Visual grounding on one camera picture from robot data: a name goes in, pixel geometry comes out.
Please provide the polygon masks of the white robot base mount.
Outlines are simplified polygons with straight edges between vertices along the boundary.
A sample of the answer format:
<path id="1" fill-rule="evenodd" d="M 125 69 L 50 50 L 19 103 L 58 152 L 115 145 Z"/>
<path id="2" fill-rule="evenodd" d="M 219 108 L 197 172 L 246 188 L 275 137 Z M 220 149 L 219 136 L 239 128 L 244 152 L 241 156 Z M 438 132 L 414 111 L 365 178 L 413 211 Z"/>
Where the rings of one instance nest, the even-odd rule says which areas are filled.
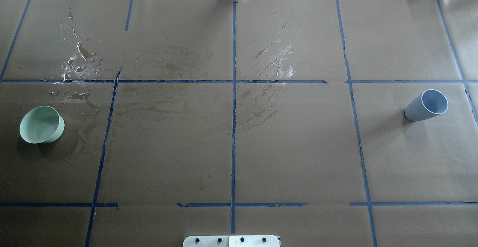
<path id="1" fill-rule="evenodd" d="M 188 236 L 183 247 L 280 247 L 276 235 L 198 235 Z"/>

